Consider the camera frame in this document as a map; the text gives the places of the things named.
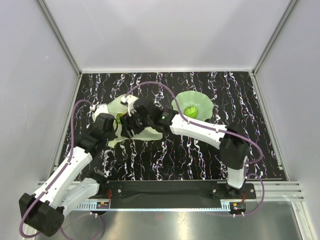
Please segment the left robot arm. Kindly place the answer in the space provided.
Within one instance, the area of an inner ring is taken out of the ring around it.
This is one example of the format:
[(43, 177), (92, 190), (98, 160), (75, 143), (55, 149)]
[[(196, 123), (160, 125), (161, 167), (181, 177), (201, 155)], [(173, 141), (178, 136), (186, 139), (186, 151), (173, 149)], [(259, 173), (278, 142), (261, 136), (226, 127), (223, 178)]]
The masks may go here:
[(72, 189), (69, 187), (80, 171), (101, 153), (108, 141), (116, 137), (115, 121), (115, 117), (109, 113), (98, 114), (53, 175), (33, 194), (24, 193), (20, 197), (19, 231), (23, 237), (28, 238), (23, 232), (24, 224), (39, 234), (53, 236), (61, 228), (66, 216), (82, 202), (93, 196), (103, 198), (108, 193), (107, 184), (96, 173)]

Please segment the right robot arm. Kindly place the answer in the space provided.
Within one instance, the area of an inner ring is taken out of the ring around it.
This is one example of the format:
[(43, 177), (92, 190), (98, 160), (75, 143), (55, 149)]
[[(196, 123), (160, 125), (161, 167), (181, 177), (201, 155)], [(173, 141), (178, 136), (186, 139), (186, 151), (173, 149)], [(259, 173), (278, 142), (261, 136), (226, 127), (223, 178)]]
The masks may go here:
[(225, 125), (192, 119), (173, 109), (161, 109), (150, 100), (133, 95), (123, 96), (120, 103), (127, 107), (126, 114), (120, 117), (121, 136), (133, 138), (150, 127), (158, 133), (205, 142), (219, 150), (220, 159), (227, 167), (227, 183), (221, 192), (235, 199), (245, 193), (249, 144), (235, 131)]

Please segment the green fruit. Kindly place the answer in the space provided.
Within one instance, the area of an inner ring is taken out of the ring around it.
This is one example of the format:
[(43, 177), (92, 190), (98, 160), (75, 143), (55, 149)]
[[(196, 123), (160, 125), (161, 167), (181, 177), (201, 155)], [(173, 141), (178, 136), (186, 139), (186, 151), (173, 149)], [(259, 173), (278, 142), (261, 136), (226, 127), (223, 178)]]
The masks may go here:
[(199, 111), (196, 106), (187, 106), (183, 112), (184, 115), (186, 115), (187, 117), (190, 117), (192, 119), (196, 119), (198, 116), (198, 113), (199, 113)]
[(122, 117), (124, 115), (125, 115), (124, 113), (118, 113), (116, 117), (119, 119), (120, 117)]

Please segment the light green plastic bag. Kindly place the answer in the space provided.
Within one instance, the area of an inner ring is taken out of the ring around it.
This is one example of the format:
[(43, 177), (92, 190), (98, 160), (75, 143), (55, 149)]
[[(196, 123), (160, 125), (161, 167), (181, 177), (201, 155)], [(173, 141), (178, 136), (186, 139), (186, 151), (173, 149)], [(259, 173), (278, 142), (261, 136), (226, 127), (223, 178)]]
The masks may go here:
[(156, 131), (150, 126), (145, 126), (145, 122), (141, 116), (129, 115), (128, 107), (121, 103), (122, 98), (125, 95), (121, 95), (115, 98), (113, 101), (107, 104), (108, 113), (113, 115), (116, 119), (115, 131), (116, 138), (108, 141), (108, 146), (114, 148), (118, 143), (124, 140), (132, 139), (138, 141), (157, 141), (161, 140), (163, 134)]

